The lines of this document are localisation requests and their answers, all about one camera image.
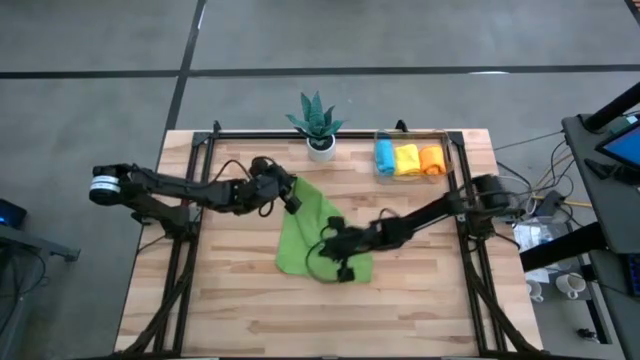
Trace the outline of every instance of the orange towel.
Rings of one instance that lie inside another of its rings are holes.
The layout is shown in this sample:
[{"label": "orange towel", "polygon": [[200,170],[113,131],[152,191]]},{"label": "orange towel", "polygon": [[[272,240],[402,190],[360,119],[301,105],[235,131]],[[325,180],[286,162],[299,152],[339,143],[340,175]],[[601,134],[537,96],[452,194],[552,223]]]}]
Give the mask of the orange towel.
[{"label": "orange towel", "polygon": [[427,175],[444,175],[446,173],[441,146],[425,146],[420,150],[420,171]]}]

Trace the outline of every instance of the potted plant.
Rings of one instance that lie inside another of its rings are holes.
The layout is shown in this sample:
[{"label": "potted plant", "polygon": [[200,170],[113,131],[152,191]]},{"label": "potted plant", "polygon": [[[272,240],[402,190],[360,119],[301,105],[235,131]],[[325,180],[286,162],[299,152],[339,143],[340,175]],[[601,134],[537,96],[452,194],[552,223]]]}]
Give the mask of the potted plant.
[{"label": "potted plant", "polygon": [[304,121],[298,120],[291,114],[288,114],[287,118],[294,128],[307,138],[307,151],[311,160],[319,162],[331,160],[336,152],[335,133],[344,121],[332,119],[335,106],[331,106],[325,113],[322,112],[320,93],[317,91],[313,100],[309,100],[304,93],[300,93],[300,102]]}]

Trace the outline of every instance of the yellow towel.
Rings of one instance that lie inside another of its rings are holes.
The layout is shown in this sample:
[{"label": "yellow towel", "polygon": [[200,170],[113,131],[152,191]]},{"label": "yellow towel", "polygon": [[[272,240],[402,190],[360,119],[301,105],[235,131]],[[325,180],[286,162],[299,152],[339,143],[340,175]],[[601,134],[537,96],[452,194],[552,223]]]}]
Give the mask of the yellow towel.
[{"label": "yellow towel", "polygon": [[394,149],[396,160],[395,175],[420,174],[420,156],[418,147],[414,144],[398,146]]}]

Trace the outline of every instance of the clear plastic container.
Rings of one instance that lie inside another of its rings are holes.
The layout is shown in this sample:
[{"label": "clear plastic container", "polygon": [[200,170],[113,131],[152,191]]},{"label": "clear plastic container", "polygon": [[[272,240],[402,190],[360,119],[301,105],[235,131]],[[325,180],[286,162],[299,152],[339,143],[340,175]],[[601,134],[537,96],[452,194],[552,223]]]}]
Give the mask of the clear plastic container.
[{"label": "clear plastic container", "polygon": [[375,164],[375,174],[378,182],[380,183],[415,183],[415,182],[425,182],[429,184],[440,183],[447,178],[447,175],[453,171],[453,165],[451,162],[451,151],[449,145],[451,144],[451,139],[449,139],[449,135],[444,130],[433,130],[433,131],[409,131],[403,132],[401,130],[378,130],[375,132],[373,136],[373,152],[374,157],[376,154],[376,147],[378,146],[378,140],[381,139],[390,139],[394,148],[398,146],[415,144],[418,147],[418,151],[420,151],[425,146],[440,146],[442,148],[442,152],[444,154],[444,167],[445,171],[443,174],[438,175],[427,175],[425,173],[419,173],[414,175],[387,175],[380,173]]}]

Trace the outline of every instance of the blue towel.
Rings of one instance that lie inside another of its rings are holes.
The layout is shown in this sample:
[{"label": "blue towel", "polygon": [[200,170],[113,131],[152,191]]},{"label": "blue towel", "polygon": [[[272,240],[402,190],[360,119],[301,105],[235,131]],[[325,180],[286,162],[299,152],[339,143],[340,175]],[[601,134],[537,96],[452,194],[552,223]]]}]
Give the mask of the blue towel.
[{"label": "blue towel", "polygon": [[376,142],[376,167],[380,175],[393,175],[396,170],[396,162],[393,159],[393,144],[391,140],[378,140]]}]

